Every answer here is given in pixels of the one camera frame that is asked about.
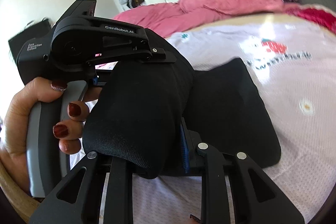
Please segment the right hand red nails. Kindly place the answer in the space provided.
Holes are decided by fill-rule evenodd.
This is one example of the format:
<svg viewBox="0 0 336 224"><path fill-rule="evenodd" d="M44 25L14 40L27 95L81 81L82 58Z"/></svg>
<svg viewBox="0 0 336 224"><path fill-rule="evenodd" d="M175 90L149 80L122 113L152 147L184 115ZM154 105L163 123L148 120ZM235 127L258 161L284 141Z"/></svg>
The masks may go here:
<svg viewBox="0 0 336 224"><path fill-rule="evenodd" d="M201 224L201 220L198 217L190 214L189 219L187 220L186 223L187 224Z"/></svg>

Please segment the left hand red nails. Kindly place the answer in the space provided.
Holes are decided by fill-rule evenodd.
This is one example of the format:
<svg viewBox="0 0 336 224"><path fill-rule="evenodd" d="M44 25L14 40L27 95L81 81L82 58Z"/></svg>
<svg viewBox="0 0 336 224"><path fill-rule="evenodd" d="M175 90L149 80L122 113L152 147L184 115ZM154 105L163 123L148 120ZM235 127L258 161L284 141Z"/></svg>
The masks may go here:
<svg viewBox="0 0 336 224"><path fill-rule="evenodd" d="M39 101L50 103L60 98L67 85L60 81L50 81L37 77L11 100L3 124L1 137L1 162L13 181L27 194L30 194L27 169L26 138L29 115ZM87 102L98 99L102 88L91 88L81 101L72 101L67 106L68 118L51 127L59 142L59 149L67 155L81 150L84 122L89 115Z"/></svg>

